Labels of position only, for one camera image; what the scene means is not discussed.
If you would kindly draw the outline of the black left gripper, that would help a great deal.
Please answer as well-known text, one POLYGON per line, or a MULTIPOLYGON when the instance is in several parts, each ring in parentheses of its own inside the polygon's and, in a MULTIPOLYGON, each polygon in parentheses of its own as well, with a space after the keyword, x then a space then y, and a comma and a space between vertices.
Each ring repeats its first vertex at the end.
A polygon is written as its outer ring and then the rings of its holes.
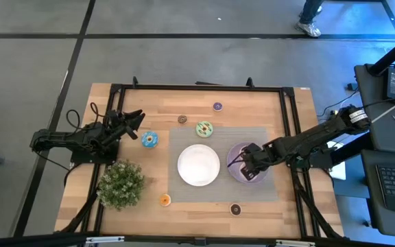
POLYGON ((106 113, 108 134, 111 138, 119 138, 123 134, 127 133, 132 140, 136 140, 138 139, 136 132, 138 131, 144 117, 145 113, 142 109, 130 113, 109 110, 106 113))

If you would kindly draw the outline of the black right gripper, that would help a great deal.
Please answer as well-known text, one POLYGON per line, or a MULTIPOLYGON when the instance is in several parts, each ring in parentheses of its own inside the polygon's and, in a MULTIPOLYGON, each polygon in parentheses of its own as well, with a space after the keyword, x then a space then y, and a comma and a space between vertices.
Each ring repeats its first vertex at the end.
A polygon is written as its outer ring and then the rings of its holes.
POLYGON ((240 174, 246 181, 256 180, 258 172, 265 171, 272 165, 267 153, 255 143, 250 143, 242 148, 242 152, 246 156, 246 166, 240 169, 240 174))

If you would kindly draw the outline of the large blue iced donut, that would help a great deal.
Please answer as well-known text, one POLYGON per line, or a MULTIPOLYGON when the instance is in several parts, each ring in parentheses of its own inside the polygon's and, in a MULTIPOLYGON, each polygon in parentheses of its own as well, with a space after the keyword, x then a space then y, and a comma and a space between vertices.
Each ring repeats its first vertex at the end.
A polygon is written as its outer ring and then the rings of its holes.
POLYGON ((144 148, 155 148, 158 145, 158 142, 158 134, 153 131, 145 132, 141 137, 141 143, 144 148))

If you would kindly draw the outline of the large green iced donut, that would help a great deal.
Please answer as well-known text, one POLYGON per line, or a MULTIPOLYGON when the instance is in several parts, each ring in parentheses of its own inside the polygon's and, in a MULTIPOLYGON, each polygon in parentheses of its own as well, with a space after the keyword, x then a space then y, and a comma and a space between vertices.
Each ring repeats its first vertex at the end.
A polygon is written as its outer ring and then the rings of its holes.
POLYGON ((214 128, 212 123, 208 121, 201 121, 195 127, 196 134, 202 138, 208 138, 212 135, 214 128))

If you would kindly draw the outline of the purple round plate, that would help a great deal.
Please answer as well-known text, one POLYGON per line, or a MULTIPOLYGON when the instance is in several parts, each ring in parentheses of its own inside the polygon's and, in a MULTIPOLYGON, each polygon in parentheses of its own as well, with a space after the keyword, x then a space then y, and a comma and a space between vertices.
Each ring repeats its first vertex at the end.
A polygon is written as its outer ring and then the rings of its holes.
POLYGON ((250 180, 242 174, 241 170, 246 167, 246 164, 244 162, 241 162, 240 153, 242 153, 248 145, 249 143, 247 142, 242 142, 234 145, 228 152, 226 163, 227 165, 229 165, 234 161, 234 163, 228 167, 228 171, 232 177, 234 177, 241 183, 253 185, 265 180, 267 178, 269 170, 259 172, 257 175, 253 175, 250 180))

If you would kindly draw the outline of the grey woven placemat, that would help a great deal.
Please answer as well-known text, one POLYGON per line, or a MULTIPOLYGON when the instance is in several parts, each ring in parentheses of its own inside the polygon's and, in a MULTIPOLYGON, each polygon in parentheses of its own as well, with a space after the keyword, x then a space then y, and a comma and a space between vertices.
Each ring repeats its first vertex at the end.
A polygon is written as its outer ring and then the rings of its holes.
POLYGON ((236 144, 247 142, 264 144, 267 130, 264 127, 216 127, 208 138, 199 137, 192 127, 175 127, 169 131, 168 194, 173 202, 273 202, 278 200, 274 173, 258 184, 244 184, 228 171, 227 155, 236 144), (181 179, 177 162, 180 153, 190 145, 203 144, 212 148, 220 160, 218 177, 209 185, 195 187, 181 179))

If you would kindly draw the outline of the white round plate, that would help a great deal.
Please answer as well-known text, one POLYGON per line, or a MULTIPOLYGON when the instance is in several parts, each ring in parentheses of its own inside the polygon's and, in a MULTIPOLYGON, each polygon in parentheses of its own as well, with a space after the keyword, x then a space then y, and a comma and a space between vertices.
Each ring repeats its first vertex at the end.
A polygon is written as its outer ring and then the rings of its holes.
POLYGON ((203 187, 211 184, 218 177, 220 160, 212 148, 203 144, 194 144, 180 153, 177 170, 185 183, 203 187))

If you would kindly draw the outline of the green potted plant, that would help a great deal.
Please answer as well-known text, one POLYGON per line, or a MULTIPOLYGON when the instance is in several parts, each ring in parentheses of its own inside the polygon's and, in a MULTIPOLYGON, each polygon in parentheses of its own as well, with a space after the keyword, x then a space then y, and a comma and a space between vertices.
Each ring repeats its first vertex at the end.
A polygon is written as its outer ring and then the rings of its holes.
POLYGON ((121 211, 138 204, 144 187, 145 176, 140 165, 129 160, 118 161, 106 168, 98 184, 97 197, 104 207, 121 211))

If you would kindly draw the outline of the white paper sheet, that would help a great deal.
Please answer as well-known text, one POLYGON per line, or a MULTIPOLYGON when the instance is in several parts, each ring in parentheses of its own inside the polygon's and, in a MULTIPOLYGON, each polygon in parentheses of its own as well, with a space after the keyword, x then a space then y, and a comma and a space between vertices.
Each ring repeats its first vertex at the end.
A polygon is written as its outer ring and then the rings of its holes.
MULTIPOLYGON (((337 148, 340 149, 344 145, 342 143, 338 143, 335 141, 329 141, 327 143, 327 146, 329 148, 337 148)), ((338 180, 345 180, 346 179, 346 163, 343 161, 339 163, 338 165, 335 165, 329 170, 329 174, 331 175, 332 178, 338 179, 338 180)))

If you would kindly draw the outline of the black side table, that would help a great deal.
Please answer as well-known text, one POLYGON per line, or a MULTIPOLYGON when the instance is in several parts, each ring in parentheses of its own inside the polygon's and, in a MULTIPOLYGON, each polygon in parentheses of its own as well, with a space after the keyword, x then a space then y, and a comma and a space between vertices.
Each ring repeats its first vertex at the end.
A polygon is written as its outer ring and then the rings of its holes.
POLYGON ((370 127, 374 149, 395 152, 395 109, 390 109, 395 105, 395 101, 387 102, 383 98, 385 77, 370 75, 364 65, 355 66, 354 71, 366 114, 371 120, 380 117, 370 127))

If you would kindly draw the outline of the person's leg and shoe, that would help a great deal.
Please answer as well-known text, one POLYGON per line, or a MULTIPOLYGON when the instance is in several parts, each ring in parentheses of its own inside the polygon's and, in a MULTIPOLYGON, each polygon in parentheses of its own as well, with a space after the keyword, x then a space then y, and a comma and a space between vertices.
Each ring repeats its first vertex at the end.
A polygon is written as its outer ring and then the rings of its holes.
POLYGON ((322 35, 319 28, 314 23, 314 18, 322 11, 322 4, 325 0, 306 0, 299 15, 299 21, 295 27, 307 36, 318 38, 322 35))

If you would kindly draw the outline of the thin white rod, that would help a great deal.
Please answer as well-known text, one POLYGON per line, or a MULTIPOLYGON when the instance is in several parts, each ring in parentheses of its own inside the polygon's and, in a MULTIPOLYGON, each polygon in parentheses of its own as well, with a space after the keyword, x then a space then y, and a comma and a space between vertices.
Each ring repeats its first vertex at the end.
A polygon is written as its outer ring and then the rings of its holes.
POLYGON ((385 116, 386 114, 390 113, 391 111, 393 111, 395 109, 395 105, 392 106, 391 108, 389 108, 388 110, 384 111, 383 113, 381 113, 378 117, 372 119, 371 123, 373 124, 374 122, 378 121, 380 118, 382 118, 383 116, 385 116))

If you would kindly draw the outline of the black aluminium table frame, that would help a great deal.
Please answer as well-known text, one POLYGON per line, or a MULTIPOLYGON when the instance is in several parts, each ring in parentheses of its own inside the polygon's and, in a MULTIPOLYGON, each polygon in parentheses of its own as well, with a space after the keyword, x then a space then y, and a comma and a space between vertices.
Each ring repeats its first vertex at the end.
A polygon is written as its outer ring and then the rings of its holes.
POLYGON ((267 140, 296 134, 314 127, 317 117, 311 90, 218 85, 94 84, 88 97, 100 111, 120 106, 125 111, 142 109, 142 130, 157 130, 161 145, 153 150, 142 148, 135 140, 123 139, 120 155, 141 165, 148 186, 136 207, 114 211, 95 202, 78 226, 78 231, 103 235, 124 234, 141 241, 153 237, 161 242, 187 237, 208 242, 219 237, 230 242, 241 238, 322 237, 325 232, 294 191, 299 179, 322 216, 336 233, 342 233, 334 190, 330 177, 320 169, 294 173, 286 164, 274 167, 278 200, 246 202, 239 216, 229 212, 226 202, 172 202, 160 205, 160 197, 168 189, 168 138, 177 126, 179 115, 189 123, 207 119, 216 126, 257 126, 267 130, 267 140), (220 102, 223 109, 213 110, 220 102))

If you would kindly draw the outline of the black diagonal post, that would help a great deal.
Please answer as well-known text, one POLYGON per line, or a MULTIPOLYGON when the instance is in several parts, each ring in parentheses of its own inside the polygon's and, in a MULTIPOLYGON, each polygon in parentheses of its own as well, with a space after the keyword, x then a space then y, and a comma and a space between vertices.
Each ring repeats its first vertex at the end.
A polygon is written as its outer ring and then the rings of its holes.
POLYGON ((380 60, 372 65, 368 72, 371 75, 381 75, 390 65, 395 62, 395 47, 386 53, 380 60))

